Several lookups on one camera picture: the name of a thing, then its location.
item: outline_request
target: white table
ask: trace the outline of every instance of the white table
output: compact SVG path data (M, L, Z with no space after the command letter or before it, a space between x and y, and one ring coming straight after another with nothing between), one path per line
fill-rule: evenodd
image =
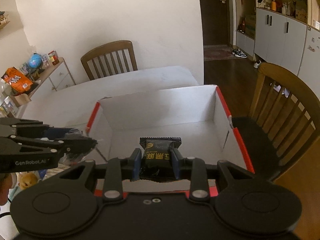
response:
M18 118L71 127L86 124L95 103L104 97L197 85L191 72L181 66L138 70L92 80L54 92L43 100L36 99L21 107Z

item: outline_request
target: doorway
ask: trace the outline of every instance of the doorway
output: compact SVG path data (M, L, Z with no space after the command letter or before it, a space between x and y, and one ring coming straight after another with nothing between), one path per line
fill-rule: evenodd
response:
M203 45L226 46L230 43L228 0L200 0Z

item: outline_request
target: black circular mount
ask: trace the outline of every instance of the black circular mount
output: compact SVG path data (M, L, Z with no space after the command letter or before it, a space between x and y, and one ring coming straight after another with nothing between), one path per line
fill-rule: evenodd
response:
M245 233L276 235L294 229L302 206L291 191L260 179L234 180L215 199L215 210Z
M70 233L91 220L97 211L94 195L72 180L39 183L19 193L11 215L19 229L40 237Z

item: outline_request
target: black snack wrapper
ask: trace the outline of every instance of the black snack wrapper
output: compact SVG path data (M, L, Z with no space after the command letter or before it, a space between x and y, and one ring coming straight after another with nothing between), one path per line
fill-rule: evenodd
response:
M172 169L172 149L179 148L181 138L140 138L144 154L141 160L140 179L155 182L176 181Z

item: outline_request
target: white cabinet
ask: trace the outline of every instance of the white cabinet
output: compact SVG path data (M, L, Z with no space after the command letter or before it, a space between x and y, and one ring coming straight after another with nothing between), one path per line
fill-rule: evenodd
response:
M253 57L254 54L254 39L244 35L241 32L237 32L236 45L245 53Z
M283 59L280 66L298 75L304 42L306 39L307 26L301 22L287 18L287 31L285 35Z
M50 79L46 79L41 86L39 87L39 89L37 89L37 91L31 96L31 100L41 100L44 99L46 97L48 97L49 95L51 95L52 93L54 93L56 91L54 85L52 85Z
M67 75L62 81L61 83L57 86L57 91L68 88L68 87L72 87L75 84L73 83L73 80L71 79L71 77L69 75Z
M298 74L307 26L285 15L257 8L254 52L266 62Z
M270 26L268 29L268 54L266 61L276 65L281 65L287 17L274 12L269 13Z
M320 32L308 28L305 50L298 77L320 98Z
M267 59L269 44L270 12L257 8L256 41L254 52L264 60Z
M59 65L50 66L41 73L40 80L44 81L36 87L34 93L31 92L32 101L43 100L52 93L76 85L63 58L59 60Z

